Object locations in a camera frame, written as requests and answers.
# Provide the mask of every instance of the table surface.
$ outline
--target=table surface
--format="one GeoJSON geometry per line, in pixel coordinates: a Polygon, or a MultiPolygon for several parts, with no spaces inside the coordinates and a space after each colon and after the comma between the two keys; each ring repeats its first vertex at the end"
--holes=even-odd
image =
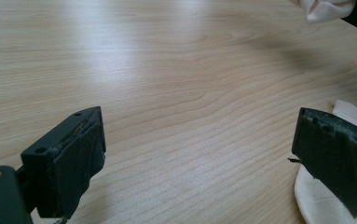
{"type": "Polygon", "coordinates": [[[0,165],[103,110],[71,223],[303,223],[298,110],[337,99],[357,105],[357,29],[287,0],[0,2],[0,165]]]}

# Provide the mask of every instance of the wooden table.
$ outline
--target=wooden table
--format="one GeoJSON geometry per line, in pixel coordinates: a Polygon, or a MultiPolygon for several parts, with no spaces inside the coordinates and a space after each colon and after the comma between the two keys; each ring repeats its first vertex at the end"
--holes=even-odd
{"type": "Polygon", "coordinates": [[[103,109],[70,223],[303,223],[297,113],[337,99],[357,105],[357,29],[287,0],[0,1],[0,165],[103,109]]]}

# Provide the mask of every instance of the wood grain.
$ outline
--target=wood grain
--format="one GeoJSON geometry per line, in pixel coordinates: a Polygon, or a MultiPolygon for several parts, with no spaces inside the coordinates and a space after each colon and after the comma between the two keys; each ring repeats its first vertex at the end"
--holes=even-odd
{"type": "Polygon", "coordinates": [[[337,99],[357,105],[357,29],[289,1],[0,2],[0,165],[103,109],[106,165],[71,223],[304,223],[297,113],[337,99]]]}

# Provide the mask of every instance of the folded cloth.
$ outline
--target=folded cloth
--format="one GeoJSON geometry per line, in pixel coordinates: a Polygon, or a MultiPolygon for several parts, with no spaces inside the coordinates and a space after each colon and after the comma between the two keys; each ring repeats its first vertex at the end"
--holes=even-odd
{"type": "MultiPolygon", "coordinates": [[[[357,107],[336,101],[333,114],[357,126],[357,107]]],[[[295,182],[295,197],[303,218],[308,224],[357,223],[346,206],[301,165],[295,182]]]]}
{"type": "Polygon", "coordinates": [[[290,0],[301,6],[310,24],[348,17],[355,0],[290,0]]]}

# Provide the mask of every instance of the white fabric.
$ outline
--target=white fabric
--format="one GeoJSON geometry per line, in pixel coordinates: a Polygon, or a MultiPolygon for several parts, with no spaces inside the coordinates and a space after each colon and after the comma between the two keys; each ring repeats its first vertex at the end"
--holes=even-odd
{"type": "MultiPolygon", "coordinates": [[[[357,126],[357,107],[337,101],[333,114],[357,126]]],[[[308,224],[357,223],[344,204],[320,180],[301,165],[295,182],[295,197],[308,224]]]]}
{"type": "Polygon", "coordinates": [[[302,7],[310,24],[348,17],[355,0],[291,0],[302,7]]]}

